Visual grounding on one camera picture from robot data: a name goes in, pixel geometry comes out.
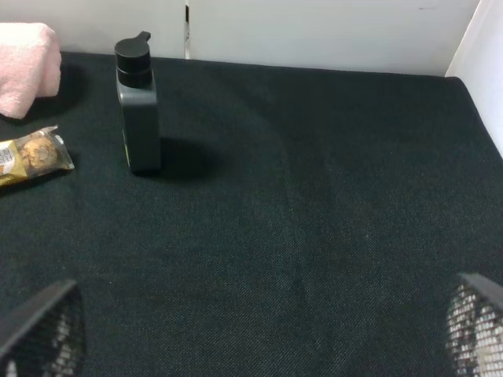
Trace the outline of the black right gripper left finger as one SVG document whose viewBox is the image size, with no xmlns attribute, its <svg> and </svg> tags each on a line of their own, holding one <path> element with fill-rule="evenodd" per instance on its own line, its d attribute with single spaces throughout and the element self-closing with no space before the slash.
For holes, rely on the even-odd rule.
<svg viewBox="0 0 503 377">
<path fill-rule="evenodd" d="M 51 284 L 1 320 L 2 376 L 79 376 L 85 356 L 83 300 L 74 280 Z"/>
</svg>

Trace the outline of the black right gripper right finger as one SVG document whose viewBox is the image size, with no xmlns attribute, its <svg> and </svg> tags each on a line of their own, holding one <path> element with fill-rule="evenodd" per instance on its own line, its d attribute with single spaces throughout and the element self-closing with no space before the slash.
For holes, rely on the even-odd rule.
<svg viewBox="0 0 503 377">
<path fill-rule="evenodd" d="M 502 286 L 461 273 L 446 315 L 446 351 L 456 376 L 502 375 Z"/>
</svg>

